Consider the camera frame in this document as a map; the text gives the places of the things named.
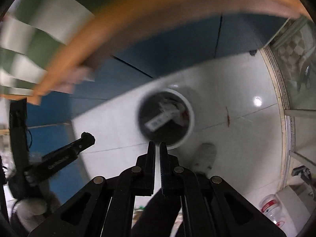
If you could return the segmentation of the white gloved left hand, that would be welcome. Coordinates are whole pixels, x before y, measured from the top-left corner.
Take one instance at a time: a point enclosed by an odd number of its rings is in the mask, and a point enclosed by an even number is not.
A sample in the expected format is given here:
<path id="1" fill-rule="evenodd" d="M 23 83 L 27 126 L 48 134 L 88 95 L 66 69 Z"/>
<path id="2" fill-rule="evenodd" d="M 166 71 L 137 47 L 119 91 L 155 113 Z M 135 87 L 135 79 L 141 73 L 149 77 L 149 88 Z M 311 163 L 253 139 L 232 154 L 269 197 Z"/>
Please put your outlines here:
<path id="1" fill-rule="evenodd" d="M 45 220 L 44 214 L 47 212 L 47 208 L 46 201 L 28 198 L 17 202 L 13 211 L 21 225 L 30 233 Z"/>

